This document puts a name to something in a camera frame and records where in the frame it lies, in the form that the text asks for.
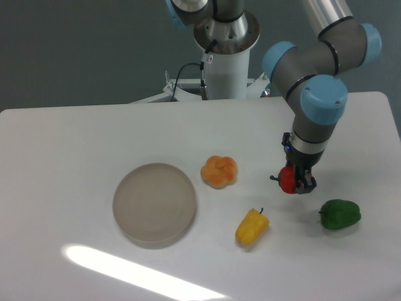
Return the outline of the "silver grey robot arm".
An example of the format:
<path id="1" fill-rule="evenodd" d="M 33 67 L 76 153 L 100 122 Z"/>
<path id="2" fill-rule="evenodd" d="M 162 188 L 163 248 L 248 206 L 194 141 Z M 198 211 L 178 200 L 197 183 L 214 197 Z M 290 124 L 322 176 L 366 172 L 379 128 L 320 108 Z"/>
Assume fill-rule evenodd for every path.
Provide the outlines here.
<path id="1" fill-rule="evenodd" d="M 193 26 L 204 54 L 199 67 L 204 100 L 245 98 L 249 90 L 249 52 L 260 26 L 244 1 L 167 1 L 171 20 Z M 294 112 L 283 135 L 286 165 L 275 180 L 288 194 L 316 187 L 313 166 L 320 160 L 343 115 L 348 91 L 339 74 L 375 60 L 382 39 L 371 24 L 359 24 L 345 1 L 303 1 L 318 41 L 305 50 L 289 41 L 276 43 L 262 60 L 264 76 Z"/>

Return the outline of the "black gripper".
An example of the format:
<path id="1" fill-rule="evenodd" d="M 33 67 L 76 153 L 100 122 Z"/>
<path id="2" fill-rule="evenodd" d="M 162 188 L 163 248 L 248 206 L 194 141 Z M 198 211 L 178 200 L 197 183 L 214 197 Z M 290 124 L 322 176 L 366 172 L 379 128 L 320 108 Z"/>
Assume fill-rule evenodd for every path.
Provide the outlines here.
<path id="1" fill-rule="evenodd" d="M 311 169 L 325 151 L 325 142 L 304 140 L 296 132 L 285 132 L 281 144 L 286 156 L 286 166 L 292 166 L 296 176 L 296 192 L 312 192 L 316 187 L 316 180 Z"/>

